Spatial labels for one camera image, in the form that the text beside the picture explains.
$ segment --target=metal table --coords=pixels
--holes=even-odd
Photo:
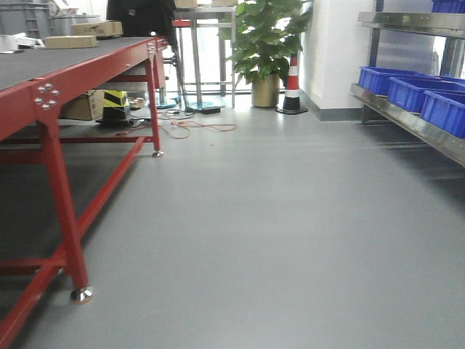
[[[152,143],[155,157],[162,156],[158,136],[155,88],[164,78],[166,40],[119,38],[99,41],[91,49],[28,49],[20,54],[0,55],[0,141],[35,123],[38,149],[2,147],[0,164],[44,164],[60,223],[62,243],[44,259],[0,260],[0,275],[32,275],[33,278],[0,323],[0,349],[10,346],[26,318],[60,270],[69,273],[81,304],[92,298],[92,288],[81,249],[81,238],[108,200],[144,143]],[[142,63],[145,74],[119,76]],[[60,109],[64,103],[109,81],[146,82],[150,96],[152,135],[141,137],[94,137],[60,139]],[[134,143],[84,213],[76,216],[60,143]]]
[[[228,23],[199,23],[199,20],[220,20],[224,16],[231,16],[231,21]],[[219,66],[220,66],[220,82],[201,82],[200,60],[198,56],[198,40],[197,28],[231,28],[231,47],[235,44],[235,7],[193,7],[176,9],[175,16],[178,20],[189,20],[190,30],[192,34],[192,49],[194,57],[194,74],[195,74],[195,89],[197,94],[197,105],[202,106],[202,85],[220,84],[222,94],[225,93],[225,85],[231,84],[232,106],[235,104],[235,74],[234,62],[232,62],[231,80],[226,81],[226,57],[225,43],[219,45]]]

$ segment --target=blue storage bin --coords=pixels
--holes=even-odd
[[[391,78],[388,99],[406,111],[420,113],[427,90],[465,92],[465,85],[442,80]]]
[[[456,84],[465,85],[465,79],[451,78],[449,76],[438,76],[438,78],[444,81],[450,81],[450,82],[455,82]]]
[[[387,96],[391,81],[389,78],[397,77],[416,77],[422,79],[437,79],[436,76],[426,75],[418,71],[399,71],[398,69],[378,68],[378,67],[360,67],[359,86],[375,95]]]
[[[432,0],[432,12],[465,13],[465,0]]]
[[[421,118],[452,135],[465,137],[465,93],[426,91]]]

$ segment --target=gray plastic crate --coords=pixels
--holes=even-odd
[[[43,39],[52,32],[48,2],[36,4],[31,0],[5,4],[0,0],[0,34],[26,33],[31,38]]]

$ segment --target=wall baseboard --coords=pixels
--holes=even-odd
[[[360,121],[361,108],[320,109],[303,91],[301,91],[304,104],[315,114],[320,121]]]

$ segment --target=gray work surface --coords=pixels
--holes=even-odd
[[[0,55],[0,91],[146,39],[116,38],[99,40],[96,47],[88,49],[25,49],[21,53]]]

